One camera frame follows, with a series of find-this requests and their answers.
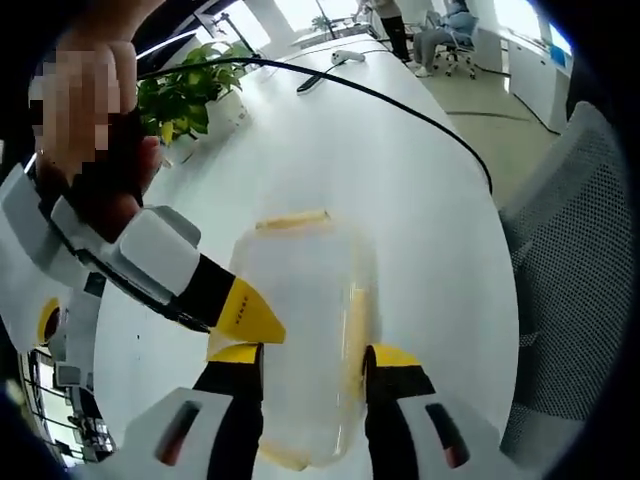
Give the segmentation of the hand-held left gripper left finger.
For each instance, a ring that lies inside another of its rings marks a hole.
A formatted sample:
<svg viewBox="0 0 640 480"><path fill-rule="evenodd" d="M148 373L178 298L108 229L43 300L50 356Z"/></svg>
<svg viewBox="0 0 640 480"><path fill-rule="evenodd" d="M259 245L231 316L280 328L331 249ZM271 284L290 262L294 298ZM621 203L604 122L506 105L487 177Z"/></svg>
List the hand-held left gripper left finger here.
<svg viewBox="0 0 640 480"><path fill-rule="evenodd" d="M226 347L193 388L176 388L133 420L126 479L250 479L263 432L263 346Z"/></svg>

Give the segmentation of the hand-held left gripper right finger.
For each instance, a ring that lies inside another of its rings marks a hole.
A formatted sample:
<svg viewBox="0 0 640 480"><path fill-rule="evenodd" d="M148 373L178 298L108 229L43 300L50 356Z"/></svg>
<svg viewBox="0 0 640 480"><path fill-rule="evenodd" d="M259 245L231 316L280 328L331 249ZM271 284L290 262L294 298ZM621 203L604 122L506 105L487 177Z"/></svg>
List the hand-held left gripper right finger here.
<svg viewBox="0 0 640 480"><path fill-rule="evenodd" d="M412 354L366 347L365 436L375 479L499 479L497 430L438 392Z"/></svg>

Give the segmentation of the person's right hand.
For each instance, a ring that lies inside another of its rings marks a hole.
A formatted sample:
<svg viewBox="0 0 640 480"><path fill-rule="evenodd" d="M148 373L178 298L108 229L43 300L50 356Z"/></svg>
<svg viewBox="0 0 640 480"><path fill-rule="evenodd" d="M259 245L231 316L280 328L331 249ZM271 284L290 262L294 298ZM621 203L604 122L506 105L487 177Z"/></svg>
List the person's right hand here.
<svg viewBox="0 0 640 480"><path fill-rule="evenodd" d="M161 164L160 142L143 134L131 43L73 47L67 61L65 177L80 218L113 243L141 210Z"/></svg>

